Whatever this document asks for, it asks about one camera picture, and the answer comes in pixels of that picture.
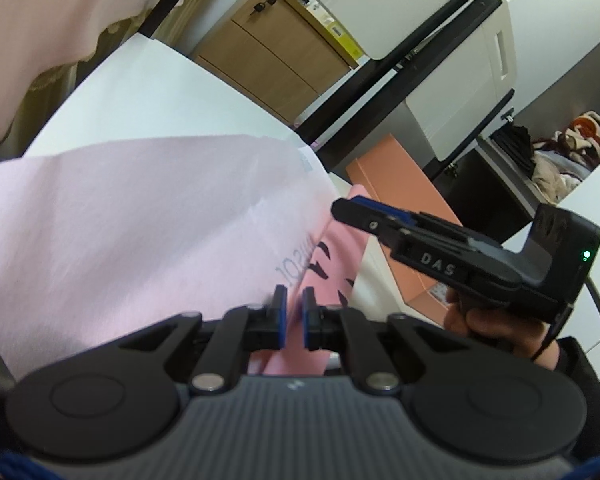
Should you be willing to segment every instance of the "pink paper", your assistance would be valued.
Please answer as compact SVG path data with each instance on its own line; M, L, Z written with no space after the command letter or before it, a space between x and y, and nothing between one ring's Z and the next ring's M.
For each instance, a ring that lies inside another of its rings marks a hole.
M2 163L0 353L20 378L180 312L293 295L336 198L317 159L266 137Z
M349 198L368 193L363 186L351 188ZM289 301L286 347L273 354L264 368L267 375L322 375L331 352L304 349L302 291L312 286L320 305L347 306L365 254L369 235L331 219L320 238L298 291Z

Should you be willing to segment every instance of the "white table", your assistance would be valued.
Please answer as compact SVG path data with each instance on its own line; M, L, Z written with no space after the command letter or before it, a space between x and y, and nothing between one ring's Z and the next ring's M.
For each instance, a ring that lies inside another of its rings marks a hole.
M110 140L208 135L267 136L312 150L287 126L170 47L136 34L64 102L25 156L55 155ZM335 175L341 195L350 185ZM392 312L420 317L402 301L380 245L372 238L351 304L371 319Z

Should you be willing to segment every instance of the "sleeve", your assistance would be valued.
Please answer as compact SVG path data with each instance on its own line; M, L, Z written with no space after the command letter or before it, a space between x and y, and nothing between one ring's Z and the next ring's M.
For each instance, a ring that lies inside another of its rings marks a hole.
M570 377L587 401L587 420L572 452L576 459L584 461L600 454L600 380L574 338L561 339L559 344L556 371Z

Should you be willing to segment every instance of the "human hand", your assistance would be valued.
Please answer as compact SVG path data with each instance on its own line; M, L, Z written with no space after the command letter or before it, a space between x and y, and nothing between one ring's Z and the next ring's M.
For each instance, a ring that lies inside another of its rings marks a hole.
M449 332L469 337L471 332L490 339L504 339L514 346L513 354L531 358L540 349L547 327L537 319L514 316L502 309L472 308L464 316L460 303L462 299L456 291L449 289L446 294L449 310L444 327ZM553 341L536 359L536 364L555 370L560 357L560 347Z

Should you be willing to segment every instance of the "wooden cabinet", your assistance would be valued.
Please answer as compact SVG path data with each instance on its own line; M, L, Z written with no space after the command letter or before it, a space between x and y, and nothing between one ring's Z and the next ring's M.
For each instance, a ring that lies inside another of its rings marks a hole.
M287 124L356 66L296 0L240 0L192 58Z

